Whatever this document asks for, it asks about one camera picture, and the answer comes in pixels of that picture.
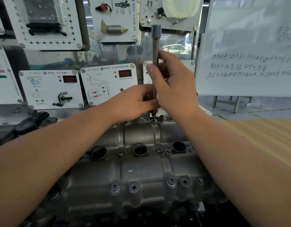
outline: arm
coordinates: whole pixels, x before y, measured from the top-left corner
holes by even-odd
[[[159,107],[143,102],[151,84],[130,87],[109,101],[0,147],[0,226],[18,226],[53,184],[113,124]]]
[[[188,136],[204,165],[253,226],[291,226],[291,167],[200,110],[194,74],[160,51],[147,71],[159,104]]]

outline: hand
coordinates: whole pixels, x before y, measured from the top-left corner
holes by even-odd
[[[157,99],[148,100],[152,89],[152,84],[134,85],[102,103],[101,106],[110,113],[113,124],[131,121],[147,111],[160,107]]]
[[[164,61],[159,68],[152,64],[146,67],[156,87],[159,104],[173,119],[186,113],[195,114],[200,108],[194,73],[174,54],[160,50],[159,58]]]

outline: forearm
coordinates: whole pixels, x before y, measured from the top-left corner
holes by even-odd
[[[175,119],[253,226],[291,226],[291,168],[202,111]]]
[[[99,105],[1,146],[0,226],[19,224],[112,125],[108,121]]]

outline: person's left hand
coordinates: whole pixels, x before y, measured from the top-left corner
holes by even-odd
[[[141,114],[159,108],[157,99],[150,99],[152,84],[134,85],[101,104],[113,123],[131,121]]]

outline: gray floor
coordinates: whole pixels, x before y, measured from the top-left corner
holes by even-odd
[[[229,96],[218,96],[220,100],[229,100]],[[198,96],[199,104],[213,113],[216,120],[242,120],[242,119],[282,119],[291,118],[291,98],[286,97],[257,97],[252,102],[260,102],[265,108],[260,110],[246,106],[247,98],[241,98],[238,113],[234,114],[234,106],[217,103],[213,108],[214,96]]]

